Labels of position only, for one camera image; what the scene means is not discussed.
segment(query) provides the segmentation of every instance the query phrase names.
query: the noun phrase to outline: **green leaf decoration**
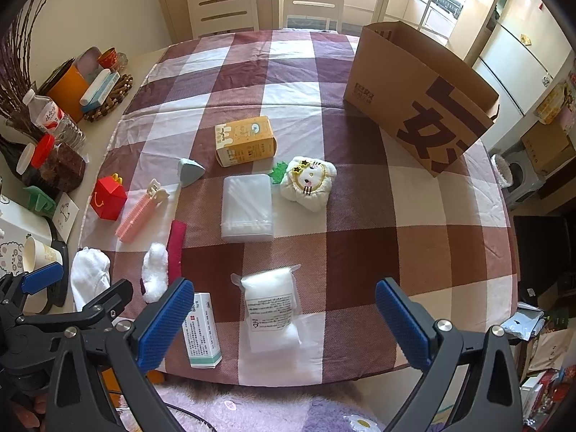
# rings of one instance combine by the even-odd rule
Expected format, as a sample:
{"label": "green leaf decoration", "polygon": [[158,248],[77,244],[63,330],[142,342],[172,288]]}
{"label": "green leaf decoration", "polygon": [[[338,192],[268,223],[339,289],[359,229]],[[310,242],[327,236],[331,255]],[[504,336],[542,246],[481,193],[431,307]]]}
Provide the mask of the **green leaf decoration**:
{"label": "green leaf decoration", "polygon": [[288,164],[286,162],[279,162],[274,166],[272,172],[268,174],[270,177],[272,177],[272,183],[274,185],[277,185],[282,181],[287,168]]}

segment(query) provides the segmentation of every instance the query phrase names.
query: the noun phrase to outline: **clear plastic container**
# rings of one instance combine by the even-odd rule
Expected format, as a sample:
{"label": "clear plastic container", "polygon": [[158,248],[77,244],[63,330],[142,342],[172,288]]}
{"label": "clear plastic container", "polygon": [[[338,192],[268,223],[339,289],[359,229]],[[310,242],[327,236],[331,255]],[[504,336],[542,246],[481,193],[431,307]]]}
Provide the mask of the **clear plastic container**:
{"label": "clear plastic container", "polygon": [[28,165],[38,169],[40,177],[49,186],[69,193],[82,183],[86,163],[70,146],[46,134],[36,146],[32,143],[24,149],[16,171],[22,173]]}
{"label": "clear plastic container", "polygon": [[34,89],[30,89],[22,102],[28,106],[30,119],[34,125],[53,135],[55,139],[66,143],[77,153],[82,154],[85,141],[84,133],[50,97],[37,95]]}
{"label": "clear plastic container", "polygon": [[265,174],[224,179],[222,240],[269,242],[274,239],[272,184]]}

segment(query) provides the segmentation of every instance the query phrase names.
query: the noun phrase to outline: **white tube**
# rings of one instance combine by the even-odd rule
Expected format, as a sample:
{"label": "white tube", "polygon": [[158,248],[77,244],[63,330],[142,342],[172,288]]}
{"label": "white tube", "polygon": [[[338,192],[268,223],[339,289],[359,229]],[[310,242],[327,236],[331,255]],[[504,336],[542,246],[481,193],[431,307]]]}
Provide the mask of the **white tube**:
{"label": "white tube", "polygon": [[94,97],[94,95],[96,94],[98,89],[100,89],[100,86],[102,86],[104,81],[106,81],[106,78],[108,77],[108,75],[110,73],[111,73],[111,71],[106,68],[106,69],[103,69],[98,74],[98,76],[96,76],[96,79],[94,79],[94,81],[92,82],[90,87],[86,90],[86,92],[84,93],[84,95],[80,99],[80,105],[88,105],[90,103],[90,101],[92,100],[92,98]]}

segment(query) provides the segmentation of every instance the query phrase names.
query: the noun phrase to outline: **plastic water bottle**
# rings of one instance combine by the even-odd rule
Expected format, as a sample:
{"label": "plastic water bottle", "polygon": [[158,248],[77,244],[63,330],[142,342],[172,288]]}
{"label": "plastic water bottle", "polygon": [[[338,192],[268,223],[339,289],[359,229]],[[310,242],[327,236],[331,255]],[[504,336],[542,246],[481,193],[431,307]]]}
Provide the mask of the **plastic water bottle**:
{"label": "plastic water bottle", "polygon": [[74,151],[82,154],[84,149],[84,133],[76,126],[70,116],[64,112],[50,97],[37,95],[34,89],[30,89],[22,99],[28,106],[30,119],[38,128],[45,133],[50,133],[54,138],[66,143]]}

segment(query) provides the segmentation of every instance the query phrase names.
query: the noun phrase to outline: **plush toy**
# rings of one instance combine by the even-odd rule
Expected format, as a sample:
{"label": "plush toy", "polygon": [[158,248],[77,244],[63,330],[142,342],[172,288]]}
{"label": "plush toy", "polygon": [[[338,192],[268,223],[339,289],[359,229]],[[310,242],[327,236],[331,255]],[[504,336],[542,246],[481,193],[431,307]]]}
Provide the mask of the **plush toy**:
{"label": "plush toy", "polygon": [[336,179],[334,164],[320,159],[296,156],[288,164],[280,183],[280,194],[306,209],[318,212],[326,206],[332,182]]}

